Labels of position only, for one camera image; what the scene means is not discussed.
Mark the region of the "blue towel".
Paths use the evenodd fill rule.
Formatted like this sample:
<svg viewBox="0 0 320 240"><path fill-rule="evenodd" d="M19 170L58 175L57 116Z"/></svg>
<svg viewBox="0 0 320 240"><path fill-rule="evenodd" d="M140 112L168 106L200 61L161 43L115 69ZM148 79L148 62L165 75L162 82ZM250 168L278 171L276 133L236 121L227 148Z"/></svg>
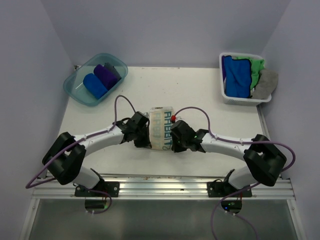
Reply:
<svg viewBox="0 0 320 240"><path fill-rule="evenodd" d="M108 92L107 88L93 73L89 73L84 77L83 85L96 99L100 99Z"/></svg>

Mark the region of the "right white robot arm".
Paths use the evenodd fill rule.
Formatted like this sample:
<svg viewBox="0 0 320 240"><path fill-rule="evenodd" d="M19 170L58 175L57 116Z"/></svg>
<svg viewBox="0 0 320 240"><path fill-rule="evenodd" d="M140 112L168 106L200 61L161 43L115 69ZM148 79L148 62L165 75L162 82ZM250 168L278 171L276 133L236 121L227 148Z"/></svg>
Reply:
<svg viewBox="0 0 320 240"><path fill-rule="evenodd" d="M269 139L257 134L244 144L241 139L211 136L208 130L194 131L185 121L178 120L170 128L172 151L217 153L242 160L246 166L232 169L223 180L208 183L210 197L235 196L240 190L255 183L273 187L287 161L285 155Z"/></svg>

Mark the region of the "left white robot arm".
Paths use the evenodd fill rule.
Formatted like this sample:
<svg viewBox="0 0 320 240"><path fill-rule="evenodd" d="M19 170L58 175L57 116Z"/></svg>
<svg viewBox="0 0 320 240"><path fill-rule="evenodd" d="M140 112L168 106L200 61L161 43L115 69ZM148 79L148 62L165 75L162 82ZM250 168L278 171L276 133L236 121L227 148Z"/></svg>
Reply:
<svg viewBox="0 0 320 240"><path fill-rule="evenodd" d="M61 184L77 184L92 196L107 192L106 182L93 169L83 166L85 157L107 147L133 141L137 148L150 148L149 116L137 111L132 117L114 122L100 131L83 135L61 133L42 159Z"/></svg>

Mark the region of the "patterned white cloth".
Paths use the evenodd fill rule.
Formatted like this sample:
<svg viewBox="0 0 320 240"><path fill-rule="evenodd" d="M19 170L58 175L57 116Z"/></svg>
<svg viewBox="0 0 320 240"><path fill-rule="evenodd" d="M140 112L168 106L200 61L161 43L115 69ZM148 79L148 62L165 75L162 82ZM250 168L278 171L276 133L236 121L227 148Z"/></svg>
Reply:
<svg viewBox="0 0 320 240"><path fill-rule="evenodd" d="M151 148L157 151L170 151L173 145L171 136L171 106L152 107L149 111L149 141Z"/></svg>

